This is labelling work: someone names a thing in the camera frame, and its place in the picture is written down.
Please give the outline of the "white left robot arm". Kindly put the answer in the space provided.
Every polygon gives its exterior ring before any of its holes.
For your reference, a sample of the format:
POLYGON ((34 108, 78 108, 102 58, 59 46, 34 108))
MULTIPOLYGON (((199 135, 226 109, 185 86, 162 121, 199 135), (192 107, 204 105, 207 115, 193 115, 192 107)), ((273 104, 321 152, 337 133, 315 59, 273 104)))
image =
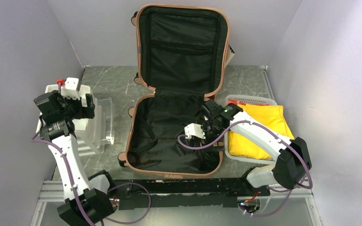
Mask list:
POLYGON ((63 184, 64 204, 58 214, 70 226, 93 226, 114 213, 110 198, 116 185, 106 170, 86 176, 80 160, 73 119, 94 117, 92 98, 87 98, 87 114, 81 100, 67 99, 57 90, 38 96, 34 103, 45 123, 36 142, 47 144, 63 184))

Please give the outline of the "yellow garment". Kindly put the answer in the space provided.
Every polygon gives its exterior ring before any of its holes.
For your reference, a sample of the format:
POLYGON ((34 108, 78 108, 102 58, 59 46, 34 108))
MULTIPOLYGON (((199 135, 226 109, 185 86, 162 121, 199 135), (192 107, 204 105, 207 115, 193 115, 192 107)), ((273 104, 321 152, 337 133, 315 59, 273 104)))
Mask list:
MULTIPOLYGON (((281 105, 250 105, 250 104, 237 104, 238 107, 243 109, 249 116, 247 118, 242 118, 243 120, 254 121, 256 123, 266 126, 268 129, 272 130, 280 138, 289 138, 294 140, 295 137, 292 134, 287 121, 284 117, 284 107, 281 105)), ((249 133, 254 136, 254 138, 261 143, 266 140, 264 143, 266 146, 272 145, 281 149, 279 147, 280 143, 276 141, 276 138, 271 136, 265 129, 246 124, 250 129, 249 133)), ((234 131, 229 131, 228 133, 228 151, 230 155, 240 156, 251 159, 259 160, 272 160, 272 156, 269 155, 266 150, 262 149, 252 140, 246 138, 244 135, 241 135, 234 131)))

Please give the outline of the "white plastic drawer organizer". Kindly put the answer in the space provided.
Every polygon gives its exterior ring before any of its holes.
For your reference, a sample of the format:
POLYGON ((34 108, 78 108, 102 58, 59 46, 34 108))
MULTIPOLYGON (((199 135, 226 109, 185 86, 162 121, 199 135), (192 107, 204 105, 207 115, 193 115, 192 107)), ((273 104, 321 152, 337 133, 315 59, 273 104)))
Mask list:
POLYGON ((73 135, 81 156, 102 154, 106 145, 113 144, 110 98, 98 100, 90 88, 90 93, 81 100, 67 99, 59 93, 58 85, 48 85, 45 93, 33 101, 41 112, 41 139, 52 142, 58 137, 73 135))

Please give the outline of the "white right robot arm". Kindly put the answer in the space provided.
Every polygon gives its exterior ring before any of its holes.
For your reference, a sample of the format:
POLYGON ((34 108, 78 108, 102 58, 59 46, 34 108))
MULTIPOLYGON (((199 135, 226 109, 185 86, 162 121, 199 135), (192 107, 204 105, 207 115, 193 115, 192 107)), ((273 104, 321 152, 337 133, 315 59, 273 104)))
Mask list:
POLYGON ((263 149, 275 163, 255 167, 240 182, 245 195, 252 195, 259 187, 279 184, 286 189, 303 186, 303 178, 309 176, 312 167, 306 142, 281 135, 266 127, 241 107, 229 103, 225 107, 209 100, 202 105, 205 118, 202 124, 185 127, 187 139, 197 138, 201 149, 212 146, 231 131, 248 139, 263 149))

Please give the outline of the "pink hard-shell suitcase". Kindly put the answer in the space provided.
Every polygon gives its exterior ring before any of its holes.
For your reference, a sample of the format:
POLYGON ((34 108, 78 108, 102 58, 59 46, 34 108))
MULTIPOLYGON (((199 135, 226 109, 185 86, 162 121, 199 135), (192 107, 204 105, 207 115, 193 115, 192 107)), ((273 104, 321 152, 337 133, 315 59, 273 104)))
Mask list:
POLYGON ((149 89, 133 108, 121 167, 164 176, 205 177, 220 167, 224 148, 190 150, 177 138, 205 118, 201 106, 221 89, 229 47, 229 23, 218 9, 149 4, 133 16, 136 81, 149 89))

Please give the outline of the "white plastic mesh basket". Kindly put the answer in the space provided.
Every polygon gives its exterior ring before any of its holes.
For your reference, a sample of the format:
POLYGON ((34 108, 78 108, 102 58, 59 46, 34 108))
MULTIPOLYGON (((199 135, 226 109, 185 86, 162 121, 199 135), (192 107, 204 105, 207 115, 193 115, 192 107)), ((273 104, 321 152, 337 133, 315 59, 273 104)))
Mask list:
POLYGON ((275 100, 247 95, 228 95, 226 104, 235 104, 242 112, 231 120, 224 137, 228 158, 257 164, 276 162, 294 136, 284 118, 284 108, 275 100))

